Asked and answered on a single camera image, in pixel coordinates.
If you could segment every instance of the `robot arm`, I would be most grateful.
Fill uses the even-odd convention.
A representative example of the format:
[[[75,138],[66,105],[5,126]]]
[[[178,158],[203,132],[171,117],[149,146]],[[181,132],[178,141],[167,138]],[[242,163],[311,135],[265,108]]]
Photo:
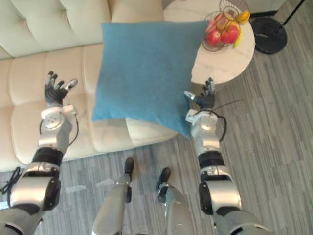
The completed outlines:
[[[63,106],[63,99],[77,79],[63,88],[63,81],[54,86],[56,78],[57,74],[49,72],[45,83],[48,108],[42,111],[39,144],[32,162],[12,188],[10,208],[0,211],[0,234],[33,234],[44,213],[59,203],[60,165],[69,147],[70,121],[77,113],[72,105]]]
[[[189,110],[186,120],[192,124],[191,134],[201,169],[199,195],[201,210],[214,218],[219,234],[267,235],[268,229],[252,214],[242,210],[240,194],[225,166],[220,153],[220,141],[215,133],[219,118],[214,106],[215,87],[210,78],[204,87],[205,94],[195,96],[190,92],[185,95],[200,106],[200,111]]]

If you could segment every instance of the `black cable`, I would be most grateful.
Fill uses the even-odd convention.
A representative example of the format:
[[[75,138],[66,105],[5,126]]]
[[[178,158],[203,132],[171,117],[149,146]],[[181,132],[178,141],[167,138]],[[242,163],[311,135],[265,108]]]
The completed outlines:
[[[69,147],[72,145],[72,143],[74,143],[74,141],[77,139],[78,133],[79,133],[79,124],[78,124],[78,120],[77,120],[77,116],[75,115],[75,119],[76,119],[76,126],[77,126],[77,131],[76,131],[76,135],[74,137],[74,139],[71,141],[71,143],[69,144]],[[40,125],[39,125],[39,133],[41,134],[41,126],[43,125],[43,121],[41,120]]]
[[[21,176],[21,168],[17,167],[13,171],[10,179],[6,182],[6,184],[0,189],[0,192],[5,195],[6,194],[6,201],[8,206],[11,207],[10,197],[11,197],[11,190],[13,185],[19,180]]]
[[[202,111],[209,111],[210,112],[210,114],[215,114],[216,116],[217,116],[217,118],[220,118],[220,119],[222,119],[223,121],[224,121],[224,127],[223,127],[223,133],[222,133],[222,135],[221,135],[221,137],[220,137],[220,142],[222,142],[223,141],[223,139],[224,139],[224,137],[225,137],[225,135],[226,135],[226,132],[227,132],[227,121],[226,121],[226,118],[224,117],[224,116],[221,116],[221,115],[218,115],[216,112],[214,112],[213,110],[211,110],[211,109],[206,109],[206,108],[204,108],[204,109],[201,109],[200,111],[198,111],[198,112],[196,112],[195,113],[195,115],[196,114],[198,114],[198,113],[200,113],[200,112],[202,112]]]
[[[42,119],[39,124],[39,133],[41,134],[41,126],[43,125],[44,120]]]
[[[219,107],[217,107],[217,108],[214,108],[213,110],[215,111],[215,110],[220,109],[220,108],[222,108],[222,107],[225,107],[225,106],[227,106],[227,105],[234,104],[234,103],[237,103],[237,102],[243,101],[243,100],[244,100],[244,99],[238,99],[238,100],[235,100],[235,101],[232,101],[232,102],[223,104],[223,105],[221,105],[221,106],[219,106]]]
[[[69,147],[72,145],[72,143],[74,143],[74,141],[77,139],[78,133],[79,133],[79,124],[78,124],[78,120],[77,120],[77,115],[75,115],[75,119],[76,119],[76,126],[77,126],[77,131],[76,131],[76,135],[74,137],[74,139],[72,140],[72,142],[69,144]]]

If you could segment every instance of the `fruit basket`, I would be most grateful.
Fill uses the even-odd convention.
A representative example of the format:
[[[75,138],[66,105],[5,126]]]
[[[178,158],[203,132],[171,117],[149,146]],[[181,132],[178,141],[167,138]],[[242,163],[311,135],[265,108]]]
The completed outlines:
[[[220,11],[206,16],[209,25],[202,45],[208,51],[218,51],[233,45],[235,48],[241,39],[240,25],[248,22],[250,12],[242,0],[221,0]]]

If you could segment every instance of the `wire basket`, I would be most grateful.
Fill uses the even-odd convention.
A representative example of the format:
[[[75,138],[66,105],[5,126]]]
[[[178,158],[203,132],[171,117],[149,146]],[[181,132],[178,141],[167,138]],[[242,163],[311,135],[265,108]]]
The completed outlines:
[[[202,41],[202,45],[206,50],[216,52],[233,44],[238,39],[240,26],[229,13],[213,12],[207,15],[205,20],[209,21]]]
[[[220,11],[227,12],[235,18],[238,14],[249,11],[249,7],[243,0],[221,0]]]

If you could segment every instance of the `white wall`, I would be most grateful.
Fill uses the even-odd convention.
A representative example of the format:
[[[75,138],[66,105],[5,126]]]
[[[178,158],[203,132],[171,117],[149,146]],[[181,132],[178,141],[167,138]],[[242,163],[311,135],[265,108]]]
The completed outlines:
[[[245,0],[251,13],[277,11],[286,0]]]

